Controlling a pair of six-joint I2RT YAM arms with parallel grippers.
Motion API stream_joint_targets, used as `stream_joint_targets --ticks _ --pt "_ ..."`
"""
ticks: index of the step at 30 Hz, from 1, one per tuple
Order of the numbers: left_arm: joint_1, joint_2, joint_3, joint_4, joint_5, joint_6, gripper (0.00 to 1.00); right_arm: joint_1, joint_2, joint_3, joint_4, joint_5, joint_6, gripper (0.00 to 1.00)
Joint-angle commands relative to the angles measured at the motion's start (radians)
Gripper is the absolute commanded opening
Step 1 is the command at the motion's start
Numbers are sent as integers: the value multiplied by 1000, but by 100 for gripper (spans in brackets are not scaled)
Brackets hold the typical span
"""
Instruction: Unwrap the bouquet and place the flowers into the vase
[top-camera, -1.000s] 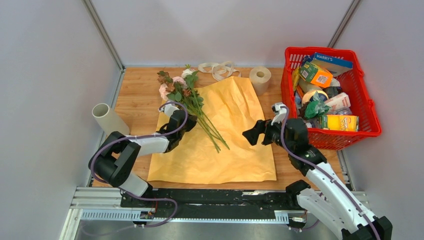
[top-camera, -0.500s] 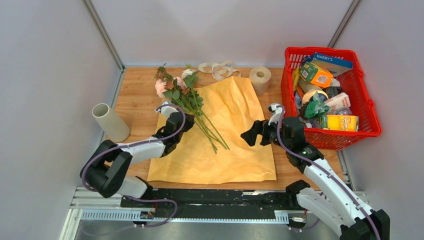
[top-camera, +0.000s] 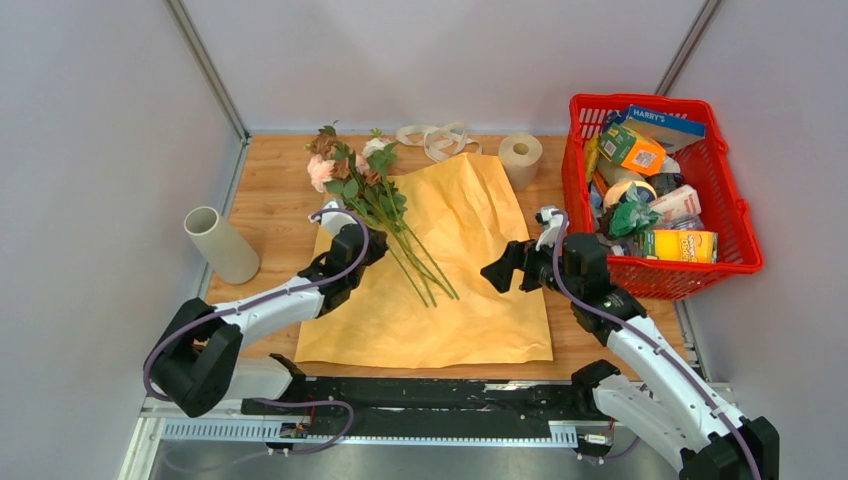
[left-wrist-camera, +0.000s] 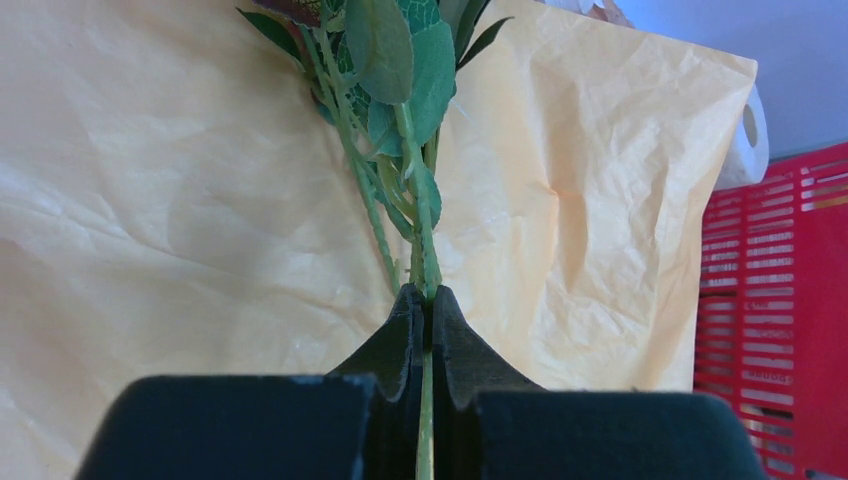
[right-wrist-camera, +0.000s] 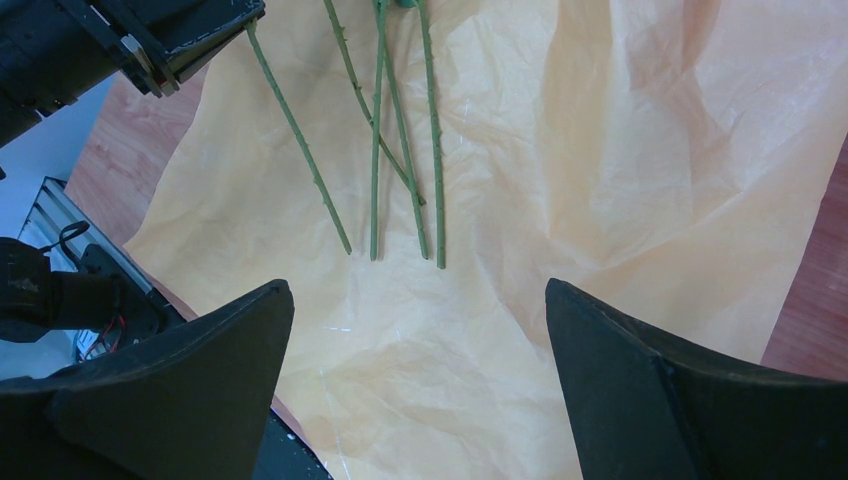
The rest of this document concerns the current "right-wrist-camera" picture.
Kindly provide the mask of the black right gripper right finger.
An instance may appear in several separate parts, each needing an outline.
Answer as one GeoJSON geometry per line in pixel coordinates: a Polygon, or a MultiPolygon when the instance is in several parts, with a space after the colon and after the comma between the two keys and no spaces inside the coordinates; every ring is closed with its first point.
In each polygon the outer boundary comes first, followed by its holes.
{"type": "Polygon", "coordinates": [[[847,386],[702,347],[551,279],[546,320],[586,479],[843,479],[847,386]]]}

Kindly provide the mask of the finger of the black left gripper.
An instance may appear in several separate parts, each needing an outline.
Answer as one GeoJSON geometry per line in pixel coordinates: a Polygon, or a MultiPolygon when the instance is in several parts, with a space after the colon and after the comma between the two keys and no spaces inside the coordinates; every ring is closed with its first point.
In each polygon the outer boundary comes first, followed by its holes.
{"type": "Polygon", "coordinates": [[[120,67],[134,83],[184,83],[246,26],[263,1],[94,1],[129,50],[120,67]]]}

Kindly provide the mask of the peach rose stem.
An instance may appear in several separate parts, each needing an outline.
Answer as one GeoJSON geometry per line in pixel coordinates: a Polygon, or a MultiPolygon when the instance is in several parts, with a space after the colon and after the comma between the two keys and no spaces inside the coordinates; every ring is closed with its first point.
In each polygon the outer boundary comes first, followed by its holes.
{"type": "Polygon", "coordinates": [[[246,27],[248,41],[251,45],[252,51],[253,51],[253,53],[256,57],[256,60],[257,60],[259,66],[262,70],[264,78],[265,78],[266,82],[268,83],[268,85],[269,85],[269,87],[272,91],[272,94],[273,94],[275,100],[277,101],[277,104],[279,105],[280,109],[282,110],[282,113],[283,113],[289,127],[291,128],[292,133],[294,135],[294,138],[295,138],[295,140],[296,140],[296,142],[297,142],[297,144],[298,144],[298,146],[299,146],[299,148],[300,148],[300,150],[301,150],[301,152],[304,156],[304,159],[305,159],[305,161],[308,165],[308,168],[310,170],[310,173],[312,175],[312,181],[315,184],[315,186],[317,187],[317,189],[318,189],[318,191],[321,195],[322,202],[323,202],[325,208],[327,209],[327,212],[330,216],[332,224],[335,227],[335,230],[336,230],[336,233],[337,233],[339,240],[341,242],[342,248],[347,255],[350,255],[352,253],[352,245],[350,243],[349,237],[348,237],[346,230],[343,226],[343,223],[342,223],[341,218],[339,216],[339,213],[336,209],[336,206],[335,206],[335,204],[332,200],[332,197],[329,193],[329,190],[328,190],[328,188],[327,188],[327,186],[324,182],[323,176],[321,175],[321,172],[318,168],[318,165],[317,165],[317,163],[314,159],[314,156],[312,154],[310,146],[309,146],[308,142],[306,141],[306,139],[303,135],[303,132],[302,132],[298,122],[296,121],[294,114],[293,114],[288,102],[286,101],[286,99],[283,95],[281,87],[280,87],[279,83],[277,82],[277,80],[274,76],[274,73],[272,71],[272,68],[271,68],[271,66],[268,62],[268,59],[267,59],[267,57],[266,57],[266,55],[265,55],[265,53],[262,49],[262,46],[261,46],[261,43],[259,41],[258,34],[257,34],[257,26],[258,26],[258,21],[252,20],[248,23],[248,25],[246,27]]]}

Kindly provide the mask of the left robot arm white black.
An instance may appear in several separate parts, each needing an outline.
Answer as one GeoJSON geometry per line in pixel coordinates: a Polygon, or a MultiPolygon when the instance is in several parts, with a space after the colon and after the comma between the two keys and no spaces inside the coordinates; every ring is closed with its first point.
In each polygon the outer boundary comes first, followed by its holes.
{"type": "MultiPolygon", "coordinates": [[[[1,141],[8,144],[114,73],[166,97],[265,11],[262,1],[5,1],[1,141]]],[[[84,267],[55,271],[48,249],[1,242],[1,336],[118,322],[126,285],[84,267]]]]}

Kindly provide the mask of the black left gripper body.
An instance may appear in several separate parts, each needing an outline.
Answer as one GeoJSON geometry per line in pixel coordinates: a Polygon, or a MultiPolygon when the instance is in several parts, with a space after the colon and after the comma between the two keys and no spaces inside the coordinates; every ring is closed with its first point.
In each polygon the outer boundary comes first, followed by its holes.
{"type": "Polygon", "coordinates": [[[173,91],[154,24],[168,1],[4,1],[1,4],[1,143],[32,129],[112,73],[144,93],[173,91]]]}

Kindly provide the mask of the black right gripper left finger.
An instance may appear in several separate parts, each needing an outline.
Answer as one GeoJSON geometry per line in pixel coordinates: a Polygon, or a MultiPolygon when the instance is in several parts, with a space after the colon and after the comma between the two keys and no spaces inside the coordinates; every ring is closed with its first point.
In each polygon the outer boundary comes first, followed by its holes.
{"type": "Polygon", "coordinates": [[[294,300],[276,279],[114,353],[1,384],[5,479],[248,479],[294,300]]]}

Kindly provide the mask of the orange wrapping paper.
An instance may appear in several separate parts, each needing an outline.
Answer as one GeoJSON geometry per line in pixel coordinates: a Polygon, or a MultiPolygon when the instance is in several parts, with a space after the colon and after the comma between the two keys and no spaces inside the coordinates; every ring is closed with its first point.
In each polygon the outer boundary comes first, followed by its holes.
{"type": "Polygon", "coordinates": [[[762,357],[847,131],[843,1],[431,1],[387,43],[426,200],[372,133],[320,1],[239,38],[126,247],[206,314],[275,278],[276,395],[336,479],[577,479],[550,278],[762,357]],[[441,128],[437,234],[426,76],[441,128]]]}

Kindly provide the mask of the artificial flower bunch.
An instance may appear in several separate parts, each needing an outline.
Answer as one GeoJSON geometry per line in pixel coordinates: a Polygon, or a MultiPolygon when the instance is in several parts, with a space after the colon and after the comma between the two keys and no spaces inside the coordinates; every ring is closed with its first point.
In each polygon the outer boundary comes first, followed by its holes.
{"type": "Polygon", "coordinates": [[[375,261],[381,253],[378,197],[381,161],[385,159],[389,162],[389,166],[397,175],[401,184],[406,188],[410,198],[420,255],[425,259],[434,258],[436,266],[439,269],[444,269],[447,262],[444,151],[441,119],[438,110],[429,5],[426,1],[373,1],[371,5],[374,10],[376,28],[376,53],[373,73],[374,92],[372,100],[367,102],[347,44],[345,28],[338,16],[335,3],[333,1],[323,3],[341,55],[344,71],[371,135],[369,257],[372,261],[375,261]],[[403,110],[400,80],[394,66],[394,55],[389,47],[388,17],[389,10],[394,7],[415,12],[420,26],[425,98],[434,175],[433,193],[436,229],[434,245],[431,245],[428,240],[427,228],[424,224],[424,207],[427,205],[427,201],[424,198],[424,188],[418,179],[412,152],[412,138],[407,126],[407,115],[403,110]]]}

